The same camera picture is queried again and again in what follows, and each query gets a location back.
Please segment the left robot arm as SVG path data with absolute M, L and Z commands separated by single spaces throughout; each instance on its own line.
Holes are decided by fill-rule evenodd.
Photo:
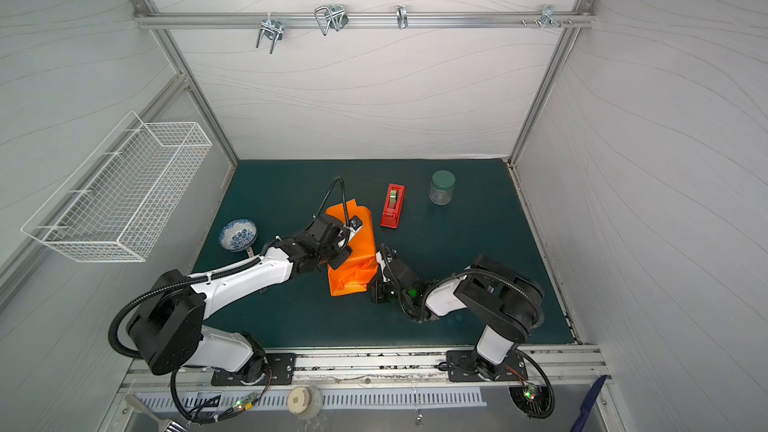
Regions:
M 211 367 L 245 384 L 255 383 L 268 367 L 263 348 L 246 333 L 208 327 L 206 320 L 233 302 L 320 265 L 342 265 L 363 227 L 357 216 L 340 220 L 320 214 L 251 258 L 204 273 L 168 271 L 117 312 L 108 342 L 118 354 L 143 360 L 157 376 Z

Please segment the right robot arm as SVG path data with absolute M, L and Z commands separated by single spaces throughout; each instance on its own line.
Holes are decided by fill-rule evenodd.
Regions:
M 472 352 L 448 352 L 440 367 L 495 382 L 514 371 L 510 352 L 528 341 L 545 321 L 544 291 L 534 280 L 481 254 L 457 274 L 433 282 L 422 280 L 388 245 L 376 253 L 379 271 L 368 284 L 371 301 L 394 302 L 417 324 L 470 311 L 483 325 Z

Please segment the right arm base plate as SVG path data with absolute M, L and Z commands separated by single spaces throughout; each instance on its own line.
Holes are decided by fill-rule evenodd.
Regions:
M 524 362 L 513 352 L 509 352 L 501 364 L 494 365 L 475 350 L 449 350 L 436 368 L 446 372 L 452 383 L 528 381 Z

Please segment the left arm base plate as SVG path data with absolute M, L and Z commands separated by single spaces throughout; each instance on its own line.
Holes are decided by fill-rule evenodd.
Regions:
M 215 369 L 212 386 L 290 385 L 297 355 L 294 353 L 256 353 L 236 372 Z

